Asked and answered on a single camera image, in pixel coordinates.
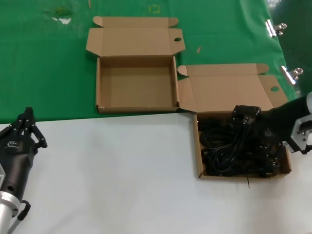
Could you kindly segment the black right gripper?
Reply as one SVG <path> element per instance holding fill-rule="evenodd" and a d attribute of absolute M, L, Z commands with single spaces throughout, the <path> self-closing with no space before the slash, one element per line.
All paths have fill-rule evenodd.
<path fill-rule="evenodd" d="M 279 107 L 261 113 L 256 106 L 236 105 L 229 120 L 229 128 L 255 128 L 264 137 L 278 142 L 306 143 L 310 135 L 310 96 L 299 97 Z"/>

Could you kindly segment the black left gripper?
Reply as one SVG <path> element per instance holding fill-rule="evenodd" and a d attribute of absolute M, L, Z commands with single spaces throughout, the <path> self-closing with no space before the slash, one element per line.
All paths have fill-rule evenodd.
<path fill-rule="evenodd" d="M 37 143 L 30 136 L 20 135 L 27 121 L 29 131 L 35 135 Z M 0 132 L 0 164 L 5 172 L 1 191 L 24 195 L 34 157 L 38 152 L 36 149 L 39 148 L 47 148 L 47 142 L 36 126 L 32 107 L 26 107 L 13 123 Z"/>

